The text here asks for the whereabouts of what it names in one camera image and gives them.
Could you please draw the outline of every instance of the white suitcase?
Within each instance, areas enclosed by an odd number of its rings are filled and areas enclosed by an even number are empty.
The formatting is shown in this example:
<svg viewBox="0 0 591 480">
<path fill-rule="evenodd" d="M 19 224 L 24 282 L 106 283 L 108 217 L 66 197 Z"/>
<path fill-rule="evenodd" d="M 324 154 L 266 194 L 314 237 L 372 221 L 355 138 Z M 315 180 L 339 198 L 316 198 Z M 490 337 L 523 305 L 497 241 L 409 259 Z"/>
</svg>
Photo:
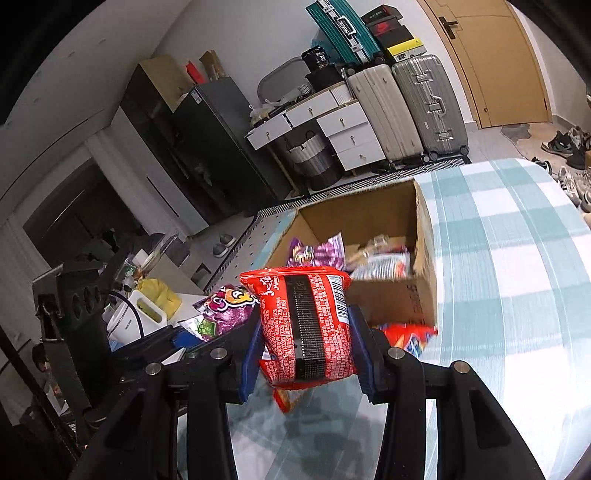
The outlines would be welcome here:
<svg viewBox="0 0 591 480">
<path fill-rule="evenodd" d="M 365 69 L 349 78 L 386 158 L 401 160 L 423 153 L 417 127 L 387 65 Z"/>
</svg>

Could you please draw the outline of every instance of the plaid bedsheet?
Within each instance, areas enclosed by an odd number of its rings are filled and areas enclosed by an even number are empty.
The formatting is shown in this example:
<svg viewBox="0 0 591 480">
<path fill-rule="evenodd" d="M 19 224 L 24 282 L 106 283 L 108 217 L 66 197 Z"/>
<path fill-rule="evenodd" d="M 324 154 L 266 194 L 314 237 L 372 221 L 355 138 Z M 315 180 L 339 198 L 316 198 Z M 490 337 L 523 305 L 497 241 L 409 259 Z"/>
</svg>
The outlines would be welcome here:
<svg viewBox="0 0 591 480">
<path fill-rule="evenodd" d="M 527 160 L 416 180 L 433 222 L 439 302 L 439 336 L 421 360 L 468 361 L 546 478 L 563 479 L 591 442 L 591 232 Z M 288 415 L 259 378 L 248 403 L 228 410 L 241 479 L 374 477 L 387 407 L 370 405 L 355 376 L 313 389 Z M 427 418 L 435 479 L 432 401 Z"/>
</svg>

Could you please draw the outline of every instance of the plastic bag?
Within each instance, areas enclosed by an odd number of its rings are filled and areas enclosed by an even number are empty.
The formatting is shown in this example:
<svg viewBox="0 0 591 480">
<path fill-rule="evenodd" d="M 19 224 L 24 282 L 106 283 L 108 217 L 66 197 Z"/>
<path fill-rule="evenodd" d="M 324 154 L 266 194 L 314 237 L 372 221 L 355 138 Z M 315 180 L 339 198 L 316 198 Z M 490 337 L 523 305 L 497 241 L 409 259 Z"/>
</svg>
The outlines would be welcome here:
<svg viewBox="0 0 591 480">
<path fill-rule="evenodd" d="M 410 254 L 391 253 L 374 255 L 351 274 L 351 280 L 401 280 L 411 275 Z"/>
<path fill-rule="evenodd" d="M 381 325 L 391 346 L 404 349 L 411 355 L 419 357 L 432 336 L 437 335 L 437 329 L 425 325 L 406 325 L 404 323 L 389 323 Z"/>
<path fill-rule="evenodd" d="M 334 267 L 343 270 L 345 267 L 345 247 L 340 235 L 329 238 L 325 244 L 312 247 L 304 245 L 297 238 L 290 244 L 288 267 Z"/>
<path fill-rule="evenodd" d="M 344 289 L 349 276 L 332 267 L 269 268 L 240 281 L 261 301 L 269 383 L 299 390 L 355 373 Z"/>
<path fill-rule="evenodd" d="M 387 253 L 407 253 L 408 249 L 404 245 L 404 237 L 389 237 L 387 235 L 378 235 L 372 238 L 366 247 L 347 255 L 345 259 L 345 270 L 352 272 L 358 266 L 367 263 L 370 257 L 374 255 Z"/>
<path fill-rule="evenodd" d="M 193 305 L 199 314 L 178 324 L 208 341 L 248 320 L 258 299 L 245 287 L 226 285 Z"/>
</svg>

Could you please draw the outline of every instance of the sneaker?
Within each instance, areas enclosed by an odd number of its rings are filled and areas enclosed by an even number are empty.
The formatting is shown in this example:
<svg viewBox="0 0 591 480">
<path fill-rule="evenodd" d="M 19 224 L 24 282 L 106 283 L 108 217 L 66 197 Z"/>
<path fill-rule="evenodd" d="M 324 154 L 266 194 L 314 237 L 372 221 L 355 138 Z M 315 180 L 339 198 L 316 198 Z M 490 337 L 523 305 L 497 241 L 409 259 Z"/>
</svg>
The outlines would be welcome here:
<svg viewBox="0 0 591 480">
<path fill-rule="evenodd" d="M 562 180 L 560 180 L 560 187 L 564 190 L 566 196 L 573 202 L 575 207 L 578 207 L 581 204 L 581 199 L 579 194 L 577 193 L 577 186 L 574 183 L 573 176 L 567 171 L 562 175 Z"/>
<path fill-rule="evenodd" d="M 229 248 L 236 243 L 236 237 L 228 233 L 223 233 L 220 235 L 220 243 Z"/>
<path fill-rule="evenodd" d="M 569 175 L 569 171 L 566 169 L 566 167 L 560 167 L 560 170 L 558 171 L 558 182 L 562 184 L 567 175 Z"/>
<path fill-rule="evenodd" d="M 574 176 L 574 183 L 577 186 L 579 197 L 583 198 L 585 192 L 591 189 L 591 168 L 584 169 Z"/>
<path fill-rule="evenodd" d="M 556 136 L 548 143 L 542 142 L 542 150 L 554 155 L 560 155 L 563 158 L 568 158 L 573 154 L 569 136 L 561 133 L 559 130 L 556 131 Z"/>
<path fill-rule="evenodd" d="M 591 213 L 591 190 L 587 190 L 581 197 L 581 208 L 585 212 Z"/>
<path fill-rule="evenodd" d="M 573 127 L 570 129 L 569 140 L 570 148 L 573 154 L 567 158 L 566 164 L 569 167 L 576 168 L 577 170 L 585 169 L 585 148 L 583 145 L 582 136 L 584 136 L 584 133 L 579 132 L 578 127 Z"/>
<path fill-rule="evenodd" d="M 222 258 L 229 251 L 230 251 L 230 249 L 228 247 L 226 247 L 226 245 L 222 245 L 222 244 L 215 244 L 212 248 L 213 256 L 216 258 Z"/>
<path fill-rule="evenodd" d="M 572 147 L 575 149 L 579 149 L 581 147 L 581 143 L 583 142 L 583 139 L 581 138 L 581 132 L 581 127 L 573 127 L 569 130 L 569 137 L 574 144 Z"/>
<path fill-rule="evenodd" d="M 550 165 L 549 161 L 540 160 L 538 157 L 532 158 L 531 161 L 536 165 L 542 167 L 548 173 L 548 175 L 552 175 L 552 166 Z"/>
</svg>

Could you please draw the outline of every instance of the metal screw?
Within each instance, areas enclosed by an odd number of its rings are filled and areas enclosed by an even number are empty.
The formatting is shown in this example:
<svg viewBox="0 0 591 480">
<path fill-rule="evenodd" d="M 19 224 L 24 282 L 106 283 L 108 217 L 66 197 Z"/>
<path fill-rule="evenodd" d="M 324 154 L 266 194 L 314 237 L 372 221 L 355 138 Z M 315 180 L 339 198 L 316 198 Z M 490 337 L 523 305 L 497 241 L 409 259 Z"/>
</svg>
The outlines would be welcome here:
<svg viewBox="0 0 591 480">
<path fill-rule="evenodd" d="M 160 365 L 158 362 L 152 362 L 151 364 L 148 364 L 145 372 L 148 375 L 156 375 L 156 374 L 160 373 L 161 370 L 162 370 L 162 365 Z"/>
<path fill-rule="evenodd" d="M 395 360 L 400 360 L 404 356 L 404 350 L 397 346 L 393 346 L 392 348 L 388 349 L 388 356 L 390 358 L 394 358 Z"/>
<path fill-rule="evenodd" d="M 221 360 L 222 358 L 226 358 L 227 354 L 228 354 L 228 351 L 224 347 L 221 347 L 221 346 L 214 348 L 211 352 L 209 352 L 209 355 L 214 360 Z"/>
<path fill-rule="evenodd" d="M 470 371 L 470 365 L 468 365 L 466 362 L 462 362 L 462 361 L 454 363 L 453 368 L 459 374 L 467 374 Z"/>
</svg>

